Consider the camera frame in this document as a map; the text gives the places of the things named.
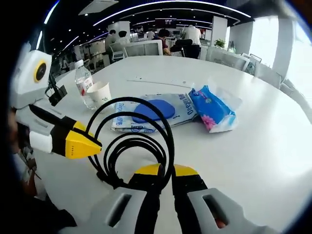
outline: white table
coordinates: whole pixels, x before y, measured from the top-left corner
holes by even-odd
[[[75,74],[64,77],[68,95],[57,109],[87,124],[93,111],[79,99]],[[216,82],[243,100],[236,112],[239,125],[231,132],[209,134],[201,123],[172,128],[175,163],[196,169],[208,187],[216,187],[239,203],[246,218],[258,225],[285,229],[305,206],[312,191],[312,127],[299,105],[287,95],[251,75],[202,60],[181,57],[130,57],[94,74],[109,81],[114,98],[155,93],[185,93],[188,88],[133,82],[129,79],[177,80],[204,84]],[[108,114],[97,117],[91,130]],[[120,133],[101,131],[103,149]],[[164,145],[159,133],[150,134]],[[78,223],[111,188],[100,182],[87,159],[68,160],[58,155],[36,155],[40,176],[51,200],[67,209]],[[117,161],[118,175],[129,179],[140,166],[155,159],[143,149],[132,148]],[[155,234],[179,234],[171,183],[161,194]]]

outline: yellow ring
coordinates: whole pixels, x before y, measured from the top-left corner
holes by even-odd
[[[35,68],[35,72],[34,72],[34,81],[35,83],[38,83],[40,80],[37,80],[37,71],[39,69],[39,67],[43,64],[46,63],[44,60],[40,60],[40,62],[38,63],[38,65]]]

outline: black cable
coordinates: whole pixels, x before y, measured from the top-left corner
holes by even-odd
[[[96,110],[96,112],[92,115],[92,117],[91,117],[91,119],[87,125],[86,131],[84,132],[83,135],[84,136],[88,135],[93,121],[95,120],[97,115],[104,108],[108,107],[111,104],[121,102],[121,101],[133,101],[133,102],[137,102],[137,103],[141,103],[141,104],[146,105],[147,107],[149,107],[152,111],[154,111],[160,117],[160,120],[162,121],[165,130],[163,128],[161,128],[161,126],[157,122],[151,120],[150,118],[148,118],[145,115],[142,115],[139,113],[133,113],[133,112],[118,112],[118,113],[114,113],[114,114],[111,114],[110,116],[106,117],[100,123],[100,125],[98,126],[97,131],[95,133],[94,140],[98,141],[98,135],[99,135],[99,133],[100,133],[100,131],[101,131],[101,129],[105,123],[107,123],[109,120],[116,118],[116,117],[119,117],[119,116],[137,117],[137,118],[140,118],[140,119],[147,121],[149,124],[154,126],[160,132],[162,137],[164,138],[166,145],[167,145],[167,148],[168,148],[169,160],[168,160],[167,172],[165,173],[164,177],[162,178],[162,180],[158,184],[153,185],[153,188],[162,190],[167,185],[167,183],[169,182],[169,179],[170,179],[171,174],[173,172],[175,147],[174,147],[174,140],[173,140],[173,135],[171,132],[170,125],[169,125],[168,121],[165,119],[165,117],[163,116],[163,114],[161,113],[161,111],[159,109],[157,109],[154,105],[152,105],[151,103],[149,103],[146,100],[143,100],[143,99],[140,99],[137,97],[120,97],[120,98],[113,99],[113,100],[103,104],[100,108],[98,108]],[[109,153],[111,147],[117,141],[121,140],[124,137],[129,137],[129,136],[140,136],[142,138],[134,137],[134,138],[127,138],[127,139],[122,140],[120,143],[118,143],[115,146],[114,150],[108,156],[108,153]],[[125,134],[118,136],[116,139],[114,139],[108,145],[108,147],[105,150],[104,157],[103,157],[104,169],[101,167],[97,155],[94,155],[95,162],[93,161],[93,159],[91,157],[88,157],[88,158],[89,158],[90,162],[92,163],[92,165],[95,167],[95,169],[100,174],[100,177],[103,181],[112,185],[114,188],[117,188],[119,186],[129,188],[129,185],[124,183],[123,180],[117,176],[116,161],[117,161],[118,157],[121,155],[121,153],[123,153],[125,150],[132,148],[132,147],[141,147],[141,148],[148,150],[149,152],[151,152],[155,156],[155,158],[157,159],[157,162],[160,163],[163,166],[163,168],[166,168],[167,155],[166,155],[166,152],[163,149],[163,147],[156,140],[154,140],[153,138],[151,138],[145,134],[142,134],[142,133],[125,133]]]

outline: paper cup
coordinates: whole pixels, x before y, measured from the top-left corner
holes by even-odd
[[[92,85],[87,90],[87,95],[93,100],[97,108],[112,99],[109,83],[102,83],[101,81]]]

